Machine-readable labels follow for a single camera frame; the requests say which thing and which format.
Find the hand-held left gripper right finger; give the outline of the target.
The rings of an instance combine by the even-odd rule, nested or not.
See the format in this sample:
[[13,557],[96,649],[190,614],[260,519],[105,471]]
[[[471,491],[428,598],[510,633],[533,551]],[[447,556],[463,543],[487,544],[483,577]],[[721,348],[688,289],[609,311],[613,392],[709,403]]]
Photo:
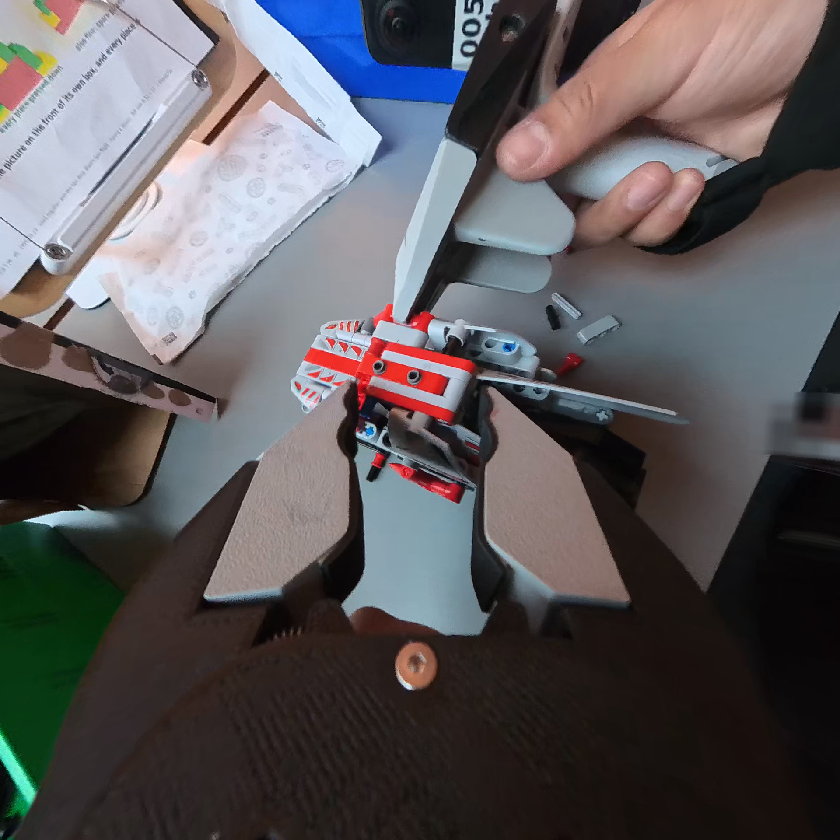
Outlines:
[[512,603],[539,633],[562,607],[628,609],[572,455],[495,387],[483,389],[478,421],[472,585],[482,612]]

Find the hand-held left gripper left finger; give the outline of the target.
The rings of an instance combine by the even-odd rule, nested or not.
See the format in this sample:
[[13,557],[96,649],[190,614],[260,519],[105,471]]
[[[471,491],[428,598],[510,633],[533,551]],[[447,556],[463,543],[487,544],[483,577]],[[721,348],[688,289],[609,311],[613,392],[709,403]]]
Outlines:
[[353,591],[364,570],[357,420],[347,382],[262,454],[205,601],[288,600],[312,582],[339,601]]

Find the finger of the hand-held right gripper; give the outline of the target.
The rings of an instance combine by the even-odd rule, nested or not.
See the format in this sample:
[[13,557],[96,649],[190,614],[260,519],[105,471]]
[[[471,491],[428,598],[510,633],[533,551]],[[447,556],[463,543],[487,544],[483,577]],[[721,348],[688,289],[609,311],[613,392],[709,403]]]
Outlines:
[[392,315],[413,318],[424,283],[477,164],[476,154],[442,139],[395,260]]

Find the red and white lego model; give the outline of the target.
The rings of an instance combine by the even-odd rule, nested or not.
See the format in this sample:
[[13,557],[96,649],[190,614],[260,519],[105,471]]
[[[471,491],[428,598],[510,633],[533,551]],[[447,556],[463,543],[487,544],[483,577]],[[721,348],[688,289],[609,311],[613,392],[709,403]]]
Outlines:
[[475,418],[486,386],[517,405],[599,427],[616,413],[685,425],[667,408],[564,384],[543,367],[537,348],[514,332],[429,311],[396,322],[392,305],[375,316],[324,323],[290,380],[310,413],[347,382],[356,384],[357,441],[373,452],[367,480],[384,467],[436,496],[459,504],[475,490],[480,432]]

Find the blue plastic bin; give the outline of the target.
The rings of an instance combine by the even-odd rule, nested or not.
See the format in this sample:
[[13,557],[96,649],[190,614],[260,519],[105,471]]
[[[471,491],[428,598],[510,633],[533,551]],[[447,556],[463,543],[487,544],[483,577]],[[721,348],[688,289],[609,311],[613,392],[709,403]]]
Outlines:
[[456,2],[260,1],[353,98],[453,103]]

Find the small grey lego beam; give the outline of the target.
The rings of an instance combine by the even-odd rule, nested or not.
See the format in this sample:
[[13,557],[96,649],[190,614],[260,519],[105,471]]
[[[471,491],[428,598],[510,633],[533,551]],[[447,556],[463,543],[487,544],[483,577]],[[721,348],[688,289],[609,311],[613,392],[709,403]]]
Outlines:
[[586,346],[620,329],[621,326],[622,323],[612,314],[609,314],[584,326],[576,333],[576,336],[579,342]]

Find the person's right hand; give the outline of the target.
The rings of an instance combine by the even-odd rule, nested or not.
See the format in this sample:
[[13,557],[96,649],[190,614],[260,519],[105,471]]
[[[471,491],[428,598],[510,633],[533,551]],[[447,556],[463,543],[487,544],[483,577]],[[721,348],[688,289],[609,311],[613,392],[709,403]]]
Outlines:
[[[658,1],[613,32],[497,147],[511,179],[548,178],[634,122],[721,154],[761,155],[826,15],[826,1]],[[575,211],[574,249],[662,245],[707,184],[658,162]]]

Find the plain white paper bag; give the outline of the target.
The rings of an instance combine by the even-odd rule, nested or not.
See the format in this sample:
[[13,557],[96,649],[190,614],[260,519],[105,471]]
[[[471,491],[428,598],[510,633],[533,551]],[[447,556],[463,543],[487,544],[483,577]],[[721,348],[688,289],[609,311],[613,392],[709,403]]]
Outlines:
[[[226,24],[221,24],[219,21],[209,24],[214,31],[219,33],[221,40],[235,39],[240,43],[333,142],[337,143],[353,160],[358,161],[361,165],[371,163],[382,140],[381,135],[361,117],[352,104],[350,96],[337,81],[332,79],[305,46],[269,16],[257,2],[185,2],[185,6],[203,24],[207,22],[207,13],[203,11],[204,5],[214,6],[218,9],[219,14],[225,16],[227,20]],[[181,135],[168,155],[158,164],[140,189],[131,196],[123,208],[124,214],[120,219],[151,189],[154,178],[164,169],[164,166],[186,141],[187,131],[194,130],[200,122],[209,120],[208,114],[212,108],[216,107],[216,100],[226,95],[226,91],[232,83],[235,64],[236,58],[223,54],[220,45],[215,48],[210,57],[203,60],[199,69],[203,70],[211,81],[213,94],[210,101],[199,112],[192,125]],[[153,117],[156,110],[149,118],[142,118],[140,127],[132,131],[131,142],[128,147]],[[89,193],[104,175],[99,177]],[[95,280],[92,274],[86,275],[85,268],[97,249],[108,238],[115,237],[118,223],[109,232],[108,237],[105,237],[83,259],[81,267],[66,275],[66,277],[71,278],[71,282],[66,289],[66,297],[80,308],[96,308],[109,299],[100,281]]]

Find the printed white paper bag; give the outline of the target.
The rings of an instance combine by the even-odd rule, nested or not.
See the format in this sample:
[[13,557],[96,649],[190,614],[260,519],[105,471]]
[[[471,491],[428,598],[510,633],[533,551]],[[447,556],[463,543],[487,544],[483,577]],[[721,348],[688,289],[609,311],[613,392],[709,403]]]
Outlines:
[[182,148],[160,197],[89,264],[146,351],[173,362],[215,307],[361,163],[272,101],[213,144]]

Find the dark brown rounded board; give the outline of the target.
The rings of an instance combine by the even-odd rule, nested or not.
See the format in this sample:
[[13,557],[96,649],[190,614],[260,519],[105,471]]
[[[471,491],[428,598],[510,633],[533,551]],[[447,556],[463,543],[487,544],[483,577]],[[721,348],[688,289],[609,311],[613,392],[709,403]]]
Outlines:
[[160,410],[3,366],[1,524],[141,500],[174,421]]

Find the light wooden board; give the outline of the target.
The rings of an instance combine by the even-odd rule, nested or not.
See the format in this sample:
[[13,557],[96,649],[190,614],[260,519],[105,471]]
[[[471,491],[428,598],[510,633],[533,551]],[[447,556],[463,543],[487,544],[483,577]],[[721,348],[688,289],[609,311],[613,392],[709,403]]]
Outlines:
[[[219,21],[221,25],[227,23],[225,16],[220,15],[214,6],[204,5],[203,11],[207,16],[206,24],[209,25],[214,21]],[[226,115],[231,112],[237,99],[245,94],[247,85],[259,79],[264,73],[258,61],[235,39],[221,40],[219,37],[217,46],[222,46],[222,53],[226,56],[236,58],[232,83],[226,95],[216,100],[216,107],[212,108],[208,114],[209,120],[200,122],[195,129],[187,131],[185,142],[189,139],[204,140],[211,135],[216,126],[222,123]],[[40,264],[36,264],[14,290],[2,297],[2,312],[20,319],[43,312],[62,298],[70,282],[71,278],[52,276],[46,273]]]

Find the printed cardboard box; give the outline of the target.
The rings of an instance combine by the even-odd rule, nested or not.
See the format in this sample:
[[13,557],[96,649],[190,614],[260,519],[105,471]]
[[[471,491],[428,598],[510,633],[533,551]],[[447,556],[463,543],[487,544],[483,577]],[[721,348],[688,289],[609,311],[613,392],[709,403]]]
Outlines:
[[1,314],[2,368],[208,423],[216,397],[19,318]]

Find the green plastic bin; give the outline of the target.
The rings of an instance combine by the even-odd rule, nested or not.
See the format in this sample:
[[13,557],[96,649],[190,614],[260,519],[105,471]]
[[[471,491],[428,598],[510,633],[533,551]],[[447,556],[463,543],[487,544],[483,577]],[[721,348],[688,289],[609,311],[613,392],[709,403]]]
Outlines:
[[58,530],[1,529],[2,813],[23,816],[44,779],[81,676],[123,593]]

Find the silver sheet holder bar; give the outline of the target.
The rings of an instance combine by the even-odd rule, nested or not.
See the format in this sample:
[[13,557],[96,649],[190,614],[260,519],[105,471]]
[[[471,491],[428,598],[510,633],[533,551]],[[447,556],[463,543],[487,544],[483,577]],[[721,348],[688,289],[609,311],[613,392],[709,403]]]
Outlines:
[[81,267],[83,259],[109,236],[131,196],[193,124],[212,94],[206,73],[192,69],[45,246],[40,265],[46,273],[63,277]]

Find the printed instruction sheet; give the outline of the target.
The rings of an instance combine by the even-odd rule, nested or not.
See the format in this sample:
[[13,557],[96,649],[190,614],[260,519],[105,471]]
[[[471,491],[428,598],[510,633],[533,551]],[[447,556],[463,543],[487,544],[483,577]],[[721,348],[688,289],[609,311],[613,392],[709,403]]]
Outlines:
[[185,3],[1,3],[2,297],[219,43]]

